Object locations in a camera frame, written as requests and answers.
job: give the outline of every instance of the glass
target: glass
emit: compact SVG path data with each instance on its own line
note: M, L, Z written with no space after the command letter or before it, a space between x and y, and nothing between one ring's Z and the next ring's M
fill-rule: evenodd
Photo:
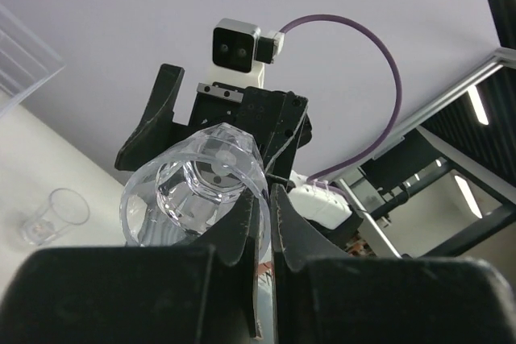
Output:
M226 123L199 131L127 182L120 205L127 244L192 240L226 215L246 188L260 203L263 257L270 242L268 190L254 138Z
M0 5L0 117L63 69L63 60Z
M45 245L84 225L89 219L86 200L71 189L55 189L47 201L22 225L23 238L34 245Z

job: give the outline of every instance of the fluorescent light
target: fluorescent light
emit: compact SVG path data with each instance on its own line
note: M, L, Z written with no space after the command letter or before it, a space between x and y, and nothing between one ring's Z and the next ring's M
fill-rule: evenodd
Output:
M481 209L478 207L478 204L476 203L475 197L473 196L473 193L469 188L468 182L458 175L455 175L455 180L459 185L460 191L464 195L464 199L466 199L466 202L468 203L471 212L474 213L478 218L482 218Z
M489 120L487 119L487 114L485 113L484 106L482 105L481 96L478 93L478 89L476 88L476 86L470 86L468 88L468 95L473 105L473 109L475 110L476 119L480 124L488 125Z

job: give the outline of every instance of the clear plastic box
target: clear plastic box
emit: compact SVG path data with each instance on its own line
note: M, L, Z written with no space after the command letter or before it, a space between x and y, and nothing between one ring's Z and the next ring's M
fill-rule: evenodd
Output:
M64 66L56 52L0 4L0 118Z

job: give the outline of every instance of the purple cable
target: purple cable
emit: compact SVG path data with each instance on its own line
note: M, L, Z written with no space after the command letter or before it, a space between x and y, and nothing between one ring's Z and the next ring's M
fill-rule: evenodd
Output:
M396 101L394 102L393 113L390 116L390 120L387 123L387 126L385 127L383 132L381 132L380 136L378 136L378 138L371 145L369 145L362 152L360 152L357 155L354 155L350 159L347 159L347 160L343 161L342 163L338 163L338 164L334 165L333 167L329 167L327 169L324 169L320 172L315 173L312 176L309 176L308 181L318 179L319 177L325 176L328 173L332 173L332 172L338 171L342 168L345 168L349 165L352 165L352 164L356 163L357 161L361 160L362 158L364 158L365 156L369 155L375 149L377 149L378 146L387 138L390 131L393 129L394 123L397 120L397 116L400 113L400 108L402 107L402 79L400 77L400 72L397 69L397 65L396 65L396 62L394 61L393 56L389 52L389 49L380 40L380 38L378 38L376 35L374 35L372 33L372 31L370 31L368 28L362 26L360 23L357 23L354 20L344 18L343 16L338 16L338 15L325 15L325 14L307 15L307 16L303 16L299 19L295 19L292 22L288 23L286 26L284 26L280 30L280 32L286 34L287 32L289 32L290 30L292 30L293 28L295 28L297 26L301 26L302 24L305 24L305 23L318 22L318 21L341 23L346 26L352 27L355 30L357 30L357 31L361 32L362 34L364 34L365 36L367 36L380 49L381 53L387 59L387 62L389 63L389 67L390 67L391 71L393 72L394 84L396 86Z

